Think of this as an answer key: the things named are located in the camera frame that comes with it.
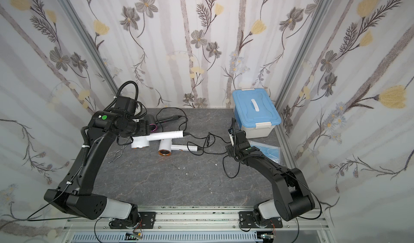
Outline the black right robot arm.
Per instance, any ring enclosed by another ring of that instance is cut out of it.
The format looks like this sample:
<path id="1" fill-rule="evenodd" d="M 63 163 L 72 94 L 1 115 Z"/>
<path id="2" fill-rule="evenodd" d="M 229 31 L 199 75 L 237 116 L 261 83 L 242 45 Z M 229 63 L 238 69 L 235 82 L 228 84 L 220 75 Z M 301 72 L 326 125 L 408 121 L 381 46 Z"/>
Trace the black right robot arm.
<path id="1" fill-rule="evenodd" d="M 303 173 L 271 160 L 256 146 L 251 146 L 245 132 L 230 128 L 231 144 L 227 155 L 239 164 L 249 166 L 264 176 L 272 186 L 273 198 L 254 206 L 252 216 L 259 227 L 275 218 L 290 221 L 315 208 L 315 200 Z"/>

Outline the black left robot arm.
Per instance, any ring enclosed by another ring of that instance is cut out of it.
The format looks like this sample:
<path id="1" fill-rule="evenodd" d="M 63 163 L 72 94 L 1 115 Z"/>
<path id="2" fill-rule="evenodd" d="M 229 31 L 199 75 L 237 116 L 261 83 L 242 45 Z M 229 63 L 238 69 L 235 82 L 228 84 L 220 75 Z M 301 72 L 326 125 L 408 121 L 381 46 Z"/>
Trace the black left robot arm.
<path id="1" fill-rule="evenodd" d="M 137 227 L 142 217 L 136 204 L 116 201 L 94 194 L 93 188 L 103 160 L 114 141 L 150 133 L 147 120 L 135 121 L 128 115 L 97 111 L 82 127 L 83 145 L 70 171 L 58 188 L 48 189 L 44 200 L 59 211 L 96 220 L 109 218 L 112 229 Z"/>

